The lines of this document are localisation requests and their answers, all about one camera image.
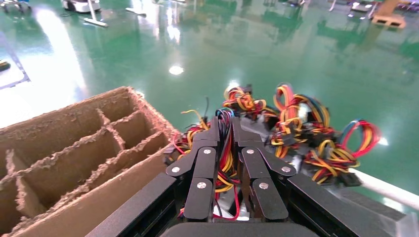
white pole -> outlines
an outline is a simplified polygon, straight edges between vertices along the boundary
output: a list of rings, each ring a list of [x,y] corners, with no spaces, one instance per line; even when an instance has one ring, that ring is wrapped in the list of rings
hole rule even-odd
[[[93,10],[93,5],[91,4],[91,0],[87,0],[87,3],[89,4],[89,8],[90,8],[90,13],[92,15],[92,19],[93,21],[97,21],[96,20],[96,13]]]
[[[336,3],[336,0],[333,0],[332,6],[330,7],[329,11],[333,10],[333,8],[335,7],[335,3]]]
[[[355,173],[356,176],[358,176],[358,178],[362,181],[363,187],[388,197],[389,199],[410,206],[415,210],[419,210],[419,197],[417,195],[356,169],[350,168],[349,172]]]
[[[92,5],[92,3],[91,3],[91,0],[87,0],[87,3],[89,4],[90,13],[91,13],[91,15],[92,15],[92,18],[90,19],[90,18],[87,18],[87,17],[86,17],[86,18],[84,19],[84,21],[87,21],[87,22],[92,23],[92,24],[94,24],[94,25],[103,26],[103,27],[108,27],[108,24],[106,24],[105,22],[98,21],[98,20],[96,19],[96,13],[95,13],[95,12],[94,12],[94,10],[93,10],[93,5]]]
[[[368,18],[372,18],[374,11],[376,10],[376,7],[378,5],[378,1],[374,4],[373,8],[371,9],[370,13],[368,14]]]

wooden pallet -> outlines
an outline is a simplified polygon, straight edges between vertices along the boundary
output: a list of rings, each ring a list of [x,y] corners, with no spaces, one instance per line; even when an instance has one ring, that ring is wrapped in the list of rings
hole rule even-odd
[[[406,26],[405,18],[401,15],[393,14],[389,16],[374,15],[372,22],[378,25],[384,25],[388,27],[404,28]]]

screw head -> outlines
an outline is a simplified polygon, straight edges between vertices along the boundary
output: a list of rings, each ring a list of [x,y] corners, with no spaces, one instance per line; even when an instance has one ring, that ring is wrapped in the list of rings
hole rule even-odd
[[[173,172],[173,173],[177,173],[177,172],[179,172],[180,171],[180,168],[179,167],[173,167],[172,169],[171,169],[171,171]]]
[[[261,189],[267,189],[269,187],[269,185],[267,183],[260,183],[259,184],[259,188]]]
[[[284,166],[284,167],[282,167],[282,169],[281,169],[283,172],[290,172],[291,171],[291,168],[289,168],[289,167],[286,167],[286,166]]]
[[[204,182],[199,182],[199,183],[197,184],[198,189],[204,189],[206,186],[207,186],[207,184],[206,184],[206,183],[204,183]]]

cardboard box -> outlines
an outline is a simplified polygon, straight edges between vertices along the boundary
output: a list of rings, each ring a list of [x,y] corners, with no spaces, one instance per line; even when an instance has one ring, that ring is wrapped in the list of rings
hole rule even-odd
[[[82,237],[165,171],[177,131],[130,87],[0,130],[0,235]]]

bundle of cables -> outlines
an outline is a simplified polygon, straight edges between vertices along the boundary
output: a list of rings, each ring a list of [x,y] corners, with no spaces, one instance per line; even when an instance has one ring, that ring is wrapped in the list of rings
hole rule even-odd
[[[200,122],[199,124],[190,125],[188,130],[184,132],[182,135],[180,135],[179,138],[176,135],[173,136],[173,146],[176,150],[174,152],[169,152],[168,156],[166,157],[167,165],[175,162],[176,160],[181,159],[184,155],[191,152],[194,135],[199,132],[208,130],[211,126],[211,123],[209,121],[206,121],[206,119],[202,119],[202,117],[196,110],[185,111],[182,112],[182,114],[190,112],[196,113]]]
[[[195,112],[200,120],[199,124],[192,125],[185,133],[182,134],[180,139],[173,138],[173,146],[176,150],[180,153],[180,155],[174,159],[170,157],[172,161],[176,161],[181,159],[184,155],[188,154],[192,149],[193,144],[193,137],[195,134],[208,130],[210,128],[210,123],[205,123],[204,119],[201,118],[197,111],[191,110],[182,112],[189,113]],[[218,199],[220,197],[220,193],[227,192],[230,189],[234,189],[235,194],[235,205],[237,213],[233,218],[228,218],[230,220],[236,220],[239,217],[239,199],[237,194],[237,185],[240,184],[240,180],[237,176],[236,169],[234,168],[235,162],[233,161],[232,155],[232,145],[233,145],[233,133],[232,133],[232,120],[231,118],[234,117],[234,111],[230,108],[222,108],[216,111],[218,116],[218,127],[220,132],[220,137],[224,140],[221,141],[222,150],[220,154],[219,160],[219,168],[217,174],[217,181],[215,187],[215,196],[214,196],[214,203],[219,211],[219,216],[214,215],[215,218],[223,218],[221,208],[218,204]],[[183,216],[183,208],[180,210],[179,218]]]
[[[274,105],[271,108],[265,100],[255,100],[251,95],[251,87],[234,87],[224,91],[225,101],[223,108],[216,111],[220,143],[222,146],[217,180],[215,183],[214,203],[218,208],[215,218],[223,218],[218,204],[220,194],[234,190],[236,214],[230,220],[236,220],[239,216],[239,199],[237,187],[240,180],[237,177],[236,165],[232,155],[233,133],[232,117],[247,117],[257,121],[260,116],[264,117],[264,123],[274,121],[270,127],[272,135],[268,140],[268,146],[275,148],[275,156],[284,159],[287,154],[295,154],[293,151],[301,147],[307,147],[306,152],[301,154],[303,163],[310,166],[312,180],[318,184],[324,184],[334,177],[341,177],[349,173],[350,167],[359,166],[358,157],[369,152],[380,140],[379,129],[361,119],[349,123],[342,133],[336,132],[330,127],[330,114],[325,106],[317,99],[303,94],[294,94],[288,83],[277,86],[274,95]],[[306,118],[301,118],[299,111],[305,106],[309,109]],[[182,113],[195,112],[199,118],[198,124],[193,124],[179,138],[173,138],[174,153],[169,160],[174,162],[188,154],[193,145],[193,137],[199,132],[208,130],[210,123],[206,117],[202,118],[195,110]],[[361,145],[354,151],[348,148],[348,141],[354,130],[360,130],[362,135]]]
[[[264,116],[265,122],[276,118],[270,138],[275,156],[284,159],[287,154],[295,154],[302,144],[308,146],[307,152],[302,154],[304,163],[312,165],[312,179],[319,184],[340,173],[347,173],[349,167],[358,166],[357,158],[370,151],[380,139],[378,128],[365,120],[351,122],[338,136],[330,127],[327,108],[315,98],[294,94],[288,83],[276,87],[273,102],[277,110],[267,106],[264,100],[254,100],[251,91],[246,90],[248,87],[225,90],[223,106],[233,109],[238,115],[251,114],[253,120],[256,120],[255,116]],[[306,121],[299,116],[302,106],[309,109]],[[347,148],[347,142],[357,128],[362,131],[362,143],[352,152]]]
[[[220,130],[220,137],[224,140],[221,142],[221,154],[219,160],[219,169],[217,174],[217,181],[215,187],[215,203],[218,208],[218,215],[214,215],[215,218],[223,218],[221,208],[218,204],[220,193],[234,189],[234,202],[236,205],[236,215],[233,218],[227,218],[229,220],[237,220],[240,214],[239,197],[237,193],[237,186],[240,185],[239,177],[235,169],[237,162],[233,160],[232,147],[233,147],[233,123],[232,117],[234,117],[234,111],[230,108],[222,108],[216,111],[218,116],[218,127]]]
[[[266,106],[265,100],[254,100],[248,87],[234,87],[224,91],[223,107],[233,109],[238,115],[246,115],[255,120],[258,115],[277,117],[277,112]]]
[[[347,147],[352,132],[359,129],[361,132],[361,145],[355,151]],[[350,122],[336,143],[331,140],[323,141],[317,151],[311,150],[307,154],[305,163],[320,167],[313,175],[313,181],[322,184],[330,177],[338,177],[339,173],[349,173],[350,167],[359,166],[358,157],[369,152],[380,140],[381,133],[378,128],[365,121],[354,120]]]

